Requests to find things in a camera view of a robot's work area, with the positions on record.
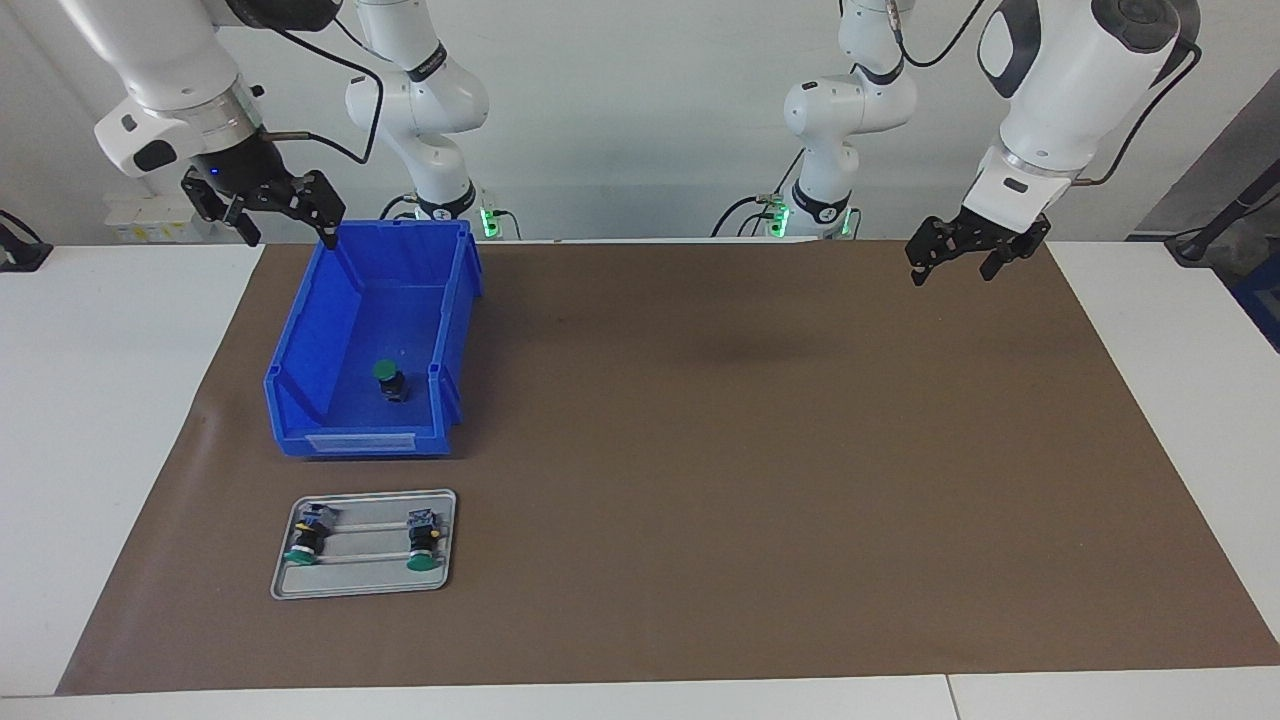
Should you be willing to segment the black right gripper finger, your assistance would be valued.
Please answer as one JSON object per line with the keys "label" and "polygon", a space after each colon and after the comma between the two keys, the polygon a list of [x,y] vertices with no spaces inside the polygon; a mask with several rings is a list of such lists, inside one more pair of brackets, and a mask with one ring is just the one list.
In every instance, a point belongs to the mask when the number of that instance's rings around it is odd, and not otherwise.
{"label": "black right gripper finger", "polygon": [[228,202],[198,170],[183,174],[182,190],[201,219],[230,228],[250,247],[259,246],[261,231],[246,214],[239,196],[233,196]]}
{"label": "black right gripper finger", "polygon": [[325,174],[321,170],[285,174],[282,184],[280,214],[312,228],[324,249],[335,250],[346,204]]}

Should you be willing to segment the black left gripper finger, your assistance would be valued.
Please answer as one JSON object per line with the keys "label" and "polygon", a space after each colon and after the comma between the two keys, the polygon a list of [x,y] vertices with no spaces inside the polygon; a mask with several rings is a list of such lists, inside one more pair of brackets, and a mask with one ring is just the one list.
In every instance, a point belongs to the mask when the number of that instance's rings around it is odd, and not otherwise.
{"label": "black left gripper finger", "polygon": [[928,217],[920,223],[905,245],[914,286],[923,286],[937,266],[968,252],[968,249],[957,242],[955,231],[954,223],[938,217]]}
{"label": "black left gripper finger", "polygon": [[980,264],[980,277],[983,281],[993,281],[995,277],[1009,264],[1033,258],[1041,247],[1046,232],[1027,232],[1018,234],[1007,242],[1000,242],[989,251],[987,259]]}

